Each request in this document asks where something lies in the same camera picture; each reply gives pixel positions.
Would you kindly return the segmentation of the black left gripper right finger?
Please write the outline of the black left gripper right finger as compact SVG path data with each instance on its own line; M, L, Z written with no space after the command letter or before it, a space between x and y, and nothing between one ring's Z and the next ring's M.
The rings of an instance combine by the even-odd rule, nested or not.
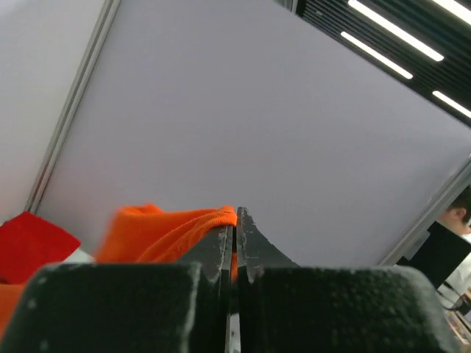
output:
M297 265L237 211L243 352L458 352L432 284L404 266Z

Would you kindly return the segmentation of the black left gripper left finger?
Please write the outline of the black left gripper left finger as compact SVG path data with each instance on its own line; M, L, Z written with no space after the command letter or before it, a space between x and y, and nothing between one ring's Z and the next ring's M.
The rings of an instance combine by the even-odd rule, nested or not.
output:
M231 227L174 263L54 264L28 281L3 352L225 352Z

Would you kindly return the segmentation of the orange t-shirt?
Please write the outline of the orange t-shirt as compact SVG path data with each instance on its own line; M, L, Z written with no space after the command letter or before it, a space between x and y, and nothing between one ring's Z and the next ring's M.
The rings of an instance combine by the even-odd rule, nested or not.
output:
M73 254L58 263L174 262L210 230L234 226L237 220L231 206L178 212L165 212L153 204L126 206L114 215L95 254L88 254L81 244ZM20 285L1 283L2 329L6 329L26 282Z

